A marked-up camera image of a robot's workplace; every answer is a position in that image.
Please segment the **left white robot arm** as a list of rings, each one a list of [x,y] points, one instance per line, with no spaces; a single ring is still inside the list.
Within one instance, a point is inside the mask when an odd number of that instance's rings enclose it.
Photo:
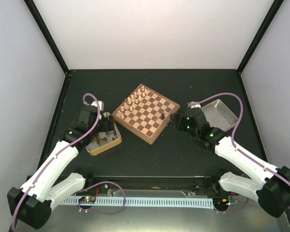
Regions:
[[[100,132],[114,130],[114,117],[98,106],[84,106],[79,118],[61,135],[55,148],[36,173],[20,188],[12,187],[7,193],[10,213],[34,229],[41,228],[52,211],[63,200],[81,190],[91,192],[93,179],[71,173],[55,184],[67,165],[88,146]]]

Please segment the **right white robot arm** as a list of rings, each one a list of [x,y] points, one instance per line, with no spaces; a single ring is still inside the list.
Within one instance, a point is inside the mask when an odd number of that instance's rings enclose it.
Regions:
[[[171,115],[171,123],[179,131],[190,134],[193,141],[240,169],[247,177],[227,172],[210,182],[211,191],[239,193],[259,203],[269,215],[278,218],[290,207],[290,169],[278,168],[245,150],[230,136],[212,127],[201,108],[190,108],[185,114]]]

